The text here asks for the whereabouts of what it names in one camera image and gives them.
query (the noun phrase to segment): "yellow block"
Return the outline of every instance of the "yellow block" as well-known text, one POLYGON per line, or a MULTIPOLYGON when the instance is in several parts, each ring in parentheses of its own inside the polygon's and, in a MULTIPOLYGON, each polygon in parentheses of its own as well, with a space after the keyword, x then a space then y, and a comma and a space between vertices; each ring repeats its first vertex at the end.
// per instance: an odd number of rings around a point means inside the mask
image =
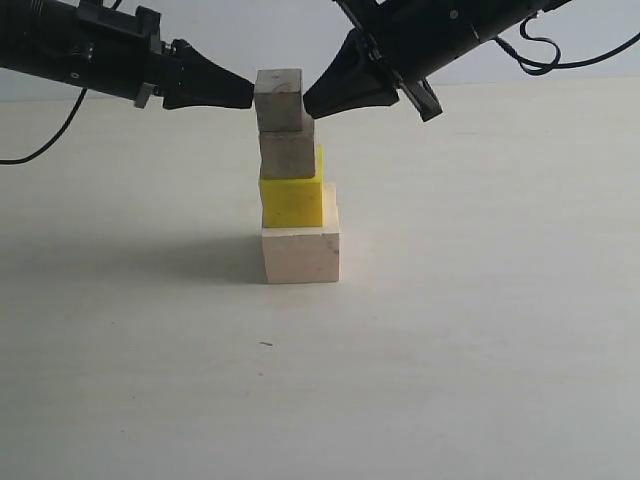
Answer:
POLYGON ((266 228, 321 227, 323 223, 323 151, 318 146, 318 171, 313 178, 260 179, 266 228))

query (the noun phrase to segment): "gray cube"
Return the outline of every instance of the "gray cube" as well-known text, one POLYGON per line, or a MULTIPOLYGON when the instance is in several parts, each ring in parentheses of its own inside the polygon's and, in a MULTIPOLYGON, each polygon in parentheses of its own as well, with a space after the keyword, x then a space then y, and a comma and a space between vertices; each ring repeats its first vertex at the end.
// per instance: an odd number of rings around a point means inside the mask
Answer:
POLYGON ((254 93, 261 132, 302 131, 302 70, 260 70, 254 93))
POLYGON ((316 176, 315 122, 306 114, 303 119, 299 132, 260 132, 260 176, 263 179, 316 176))

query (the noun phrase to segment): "background wall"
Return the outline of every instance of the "background wall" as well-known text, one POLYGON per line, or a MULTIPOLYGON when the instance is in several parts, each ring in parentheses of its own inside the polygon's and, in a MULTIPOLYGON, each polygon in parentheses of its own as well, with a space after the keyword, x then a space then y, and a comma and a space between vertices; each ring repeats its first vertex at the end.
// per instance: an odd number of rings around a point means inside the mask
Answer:
MULTIPOLYGON (((262 68, 302 67, 305 82, 311 85, 350 28, 330 0, 124 0, 122 9, 133 12, 140 3, 162 12, 165 40, 185 38, 212 60, 249 79, 262 68)), ((565 60, 578 60, 628 40, 637 33, 639 19, 637 0, 573 0, 542 16, 532 31, 557 40, 565 60)), ((535 58, 548 59, 552 53, 546 46, 518 40, 517 29, 505 37, 535 58)), ((640 75, 640 47, 602 65, 547 78, 634 75, 640 75)), ((431 77, 434 84, 531 80, 493 43, 431 77)), ((0 71, 0 101, 72 98, 76 94, 71 87, 0 71)))

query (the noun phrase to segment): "stacked blocks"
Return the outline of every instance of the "stacked blocks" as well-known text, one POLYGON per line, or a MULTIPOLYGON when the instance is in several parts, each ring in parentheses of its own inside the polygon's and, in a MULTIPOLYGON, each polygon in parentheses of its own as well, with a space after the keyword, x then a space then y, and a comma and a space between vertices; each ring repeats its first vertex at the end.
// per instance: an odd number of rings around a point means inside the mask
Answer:
POLYGON ((323 149, 302 103, 302 71, 261 70, 255 90, 260 129, 262 247, 272 284, 337 282, 340 221, 326 184, 323 149))

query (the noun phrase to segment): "wire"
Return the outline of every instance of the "wire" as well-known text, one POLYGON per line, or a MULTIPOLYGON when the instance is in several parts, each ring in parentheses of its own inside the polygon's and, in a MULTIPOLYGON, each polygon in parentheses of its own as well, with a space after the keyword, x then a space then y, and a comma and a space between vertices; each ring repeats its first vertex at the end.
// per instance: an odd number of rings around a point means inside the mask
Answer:
POLYGON ((536 61, 531 60, 529 58, 523 57, 506 40, 502 39, 499 36, 494 38, 494 41, 507 53, 507 55, 509 55, 510 57, 515 59, 520 64, 520 68, 522 68, 522 70, 524 70, 525 73, 527 73, 529 75, 533 75, 533 76, 546 75, 547 73, 550 73, 553 70, 570 70, 570 69, 574 69, 574 68, 589 67, 591 65, 595 65, 597 63, 604 62, 605 60, 609 60, 609 59, 615 57, 616 55, 619 55, 620 53, 624 52, 625 50, 631 48, 632 46, 634 46, 638 42, 640 42, 640 33, 638 33, 636 36, 631 38, 629 41, 623 43, 622 45, 620 45, 617 48, 614 48, 610 52, 604 53, 604 54, 599 55, 599 56, 594 57, 594 58, 590 58, 588 60, 582 60, 582 61, 579 61, 579 62, 561 63, 560 59, 562 57, 562 50, 560 49, 558 44, 556 44, 553 40, 551 40, 549 38, 542 38, 542 37, 534 38, 534 37, 531 37, 529 35, 529 33, 527 32, 527 25, 534 18, 537 18, 537 15, 532 15, 529 18, 527 18, 524 22, 522 22, 522 24, 520 25, 520 35, 526 40, 544 42, 544 43, 548 43, 550 45, 553 45, 555 47, 555 49, 556 49, 556 57, 554 58, 554 60, 552 62, 549 62, 549 63, 536 62, 536 61))
MULTIPOLYGON (((111 9, 117 10, 120 7, 121 3, 122 3, 122 0, 116 0, 113 6, 111 7, 111 9)), ((40 147, 38 150, 33 152, 31 155, 28 155, 26 157, 18 158, 15 160, 0 160, 0 166, 1 165, 24 165, 25 163, 29 163, 32 160, 35 160, 36 158, 40 157, 42 154, 47 152, 51 147, 53 147, 58 142, 58 140, 60 140, 60 138, 66 133, 66 131, 69 129, 69 127, 73 123, 73 120, 76 118, 78 110, 80 110, 80 107, 82 106, 82 103, 84 102, 84 99, 87 96, 87 93, 88 93, 88 90, 86 88, 83 88, 80 91, 80 95, 78 95, 78 99, 76 100, 76 103, 73 105, 73 108, 71 109, 71 113, 69 113, 69 116, 65 120, 60 130, 58 130, 56 134, 53 137, 51 137, 51 140, 49 140, 47 143, 45 143, 42 147, 40 147)))

